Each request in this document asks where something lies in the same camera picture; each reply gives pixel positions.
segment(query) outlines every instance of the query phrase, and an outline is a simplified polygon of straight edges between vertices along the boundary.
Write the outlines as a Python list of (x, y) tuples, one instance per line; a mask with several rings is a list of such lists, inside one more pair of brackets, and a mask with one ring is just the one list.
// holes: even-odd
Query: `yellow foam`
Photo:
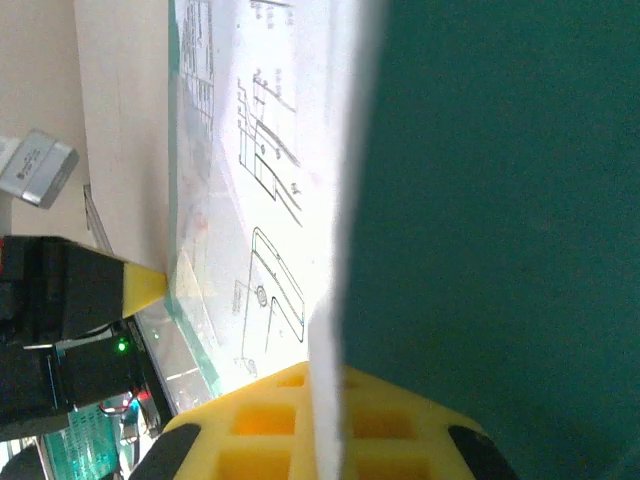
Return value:
[(125, 262), (122, 318), (130, 317), (161, 299), (167, 291), (167, 285), (164, 273)]
[[(341, 480), (472, 480), (448, 434), (472, 420), (347, 368)], [(174, 480), (316, 480), (308, 363), (174, 418), (201, 431)]]

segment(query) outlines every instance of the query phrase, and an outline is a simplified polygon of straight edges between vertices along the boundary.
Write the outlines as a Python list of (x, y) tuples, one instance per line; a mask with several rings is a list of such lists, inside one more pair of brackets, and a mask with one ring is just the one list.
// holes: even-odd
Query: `square hole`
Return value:
[(223, 451), (219, 480), (288, 480), (291, 455), (286, 451), (244, 449)]
[(304, 375), (294, 375), (293, 377), (285, 378), (278, 383), (279, 387), (301, 387), (304, 385)]
[(384, 409), (352, 412), (354, 438), (415, 438), (409, 415)]
[(360, 458), (356, 462), (358, 480), (430, 480), (429, 465), (420, 458)]
[(241, 407), (233, 423), (236, 435), (293, 435), (296, 410), (289, 405)]

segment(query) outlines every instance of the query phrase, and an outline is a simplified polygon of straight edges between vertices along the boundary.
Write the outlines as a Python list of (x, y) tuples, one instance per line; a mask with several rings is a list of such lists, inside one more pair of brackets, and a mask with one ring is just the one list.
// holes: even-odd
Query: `white wall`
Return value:
[(86, 243), (82, 185), (89, 171), (73, 0), (4, 1), (1, 10), (1, 134), (22, 137), (37, 127), (80, 154), (51, 210), (14, 201), (13, 231)]
[(75, 15), (96, 208), (118, 255), (165, 270), (167, 2), (75, 0)]

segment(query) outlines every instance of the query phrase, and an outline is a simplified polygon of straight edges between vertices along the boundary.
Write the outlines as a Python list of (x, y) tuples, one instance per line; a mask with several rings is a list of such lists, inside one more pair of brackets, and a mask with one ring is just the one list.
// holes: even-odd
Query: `green cloth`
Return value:
[(523, 479), (603, 475), (640, 438), (639, 5), (391, 5), (346, 360)]

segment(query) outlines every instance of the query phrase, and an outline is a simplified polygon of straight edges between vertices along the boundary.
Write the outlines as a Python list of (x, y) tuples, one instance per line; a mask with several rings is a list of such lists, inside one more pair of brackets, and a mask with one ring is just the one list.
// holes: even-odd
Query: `yellow tip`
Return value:
[(167, 291), (167, 277), (138, 265), (124, 264), (124, 292), (122, 318), (130, 317), (143, 308), (161, 299)]

